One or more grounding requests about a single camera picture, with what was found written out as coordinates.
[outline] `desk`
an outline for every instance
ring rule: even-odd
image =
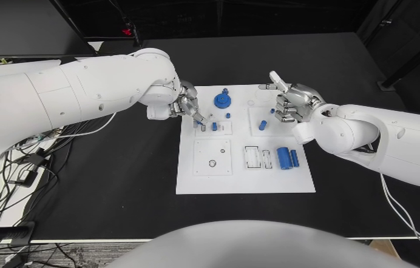
[[[105,42],[101,51],[130,53],[131,44]],[[329,103],[404,110],[398,95],[377,88],[384,77],[353,33],[151,40],[144,46],[167,52],[193,85],[262,84],[275,70]],[[304,146],[316,193],[174,195],[179,132],[180,118],[150,121],[135,104],[102,131],[75,139],[60,183],[33,213],[33,240],[150,239],[228,219],[281,221],[349,238],[413,236],[385,201],[379,174],[316,142]],[[418,222],[420,187],[387,182]]]

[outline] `white cable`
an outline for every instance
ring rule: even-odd
[[[89,135],[92,133],[97,133],[109,124],[109,122],[111,122],[115,114],[117,114],[117,112],[112,114],[112,116],[111,116],[109,120],[107,121],[107,123],[97,130],[94,130],[92,132],[88,132],[88,133],[76,133],[75,135],[66,135],[66,136],[56,136],[55,138],[47,138],[47,139],[43,139],[43,140],[40,140],[37,142],[32,142],[29,144],[24,144],[24,145],[21,145],[19,147],[8,148],[4,152],[11,151],[11,150],[16,150],[16,149],[20,149],[20,148],[27,147],[27,146],[32,146],[32,145],[39,144],[42,142],[50,141],[52,139],[62,139],[62,138],[69,138],[71,136],[84,136],[84,135]]]
[[[413,222],[411,216],[410,216],[407,210],[404,209],[402,205],[398,203],[398,201],[397,201],[397,200],[392,198],[392,196],[391,196],[391,193],[389,193],[389,190],[388,190],[388,187],[387,187],[385,178],[384,178],[384,175],[382,175],[382,174],[381,174],[381,182],[382,182],[384,194],[385,194],[385,198],[387,198],[387,200],[388,200],[388,204],[389,204],[392,210],[395,211],[395,214],[397,214],[397,215],[400,216],[400,218],[402,219],[402,222],[405,223],[405,225],[408,226],[408,228],[413,230],[414,235],[415,235],[415,237],[417,237],[417,240],[420,240],[420,233],[415,231],[415,226],[414,226],[414,222]],[[395,207],[394,207],[394,205],[392,205],[392,203],[391,203],[389,198],[391,198],[391,200],[398,204],[401,210],[405,212],[407,217],[408,217],[410,224],[408,224],[408,222],[405,221],[405,219],[404,219],[404,217],[401,216],[401,214],[398,213],[398,211],[397,211],[397,209],[395,209]]]

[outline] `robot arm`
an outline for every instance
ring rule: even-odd
[[[199,114],[196,90],[180,81],[169,55],[143,49],[0,76],[0,151],[29,136],[147,105],[147,118]]]
[[[270,77],[274,84],[260,88],[280,90],[275,117],[281,122],[300,122],[291,130],[297,143],[314,139],[327,153],[420,186],[420,115],[326,104],[313,89],[287,85],[275,72]],[[361,147],[378,137],[377,151],[364,151]]]

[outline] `white board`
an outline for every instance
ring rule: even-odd
[[[218,109],[213,99],[224,88],[228,88],[232,103],[226,109]],[[209,123],[202,132],[200,126],[193,128],[192,118],[182,117],[176,194],[314,192],[303,146],[296,143],[290,131],[296,123],[281,123],[270,113],[275,106],[277,91],[260,90],[258,85],[198,86],[196,91],[200,114],[209,118]],[[268,122],[264,131],[258,130],[261,120]],[[219,129],[212,131],[213,122],[218,127],[228,126],[226,134],[222,134]],[[218,157],[215,161],[221,160],[221,169],[215,169],[216,166],[208,167],[209,161],[221,155],[218,152],[224,141],[228,141],[229,160],[226,157]],[[261,168],[247,168],[245,146],[258,147]],[[297,151],[297,168],[280,169],[280,147]],[[198,156],[196,150],[206,156]],[[270,151],[271,169],[265,168],[262,162],[264,150]]]

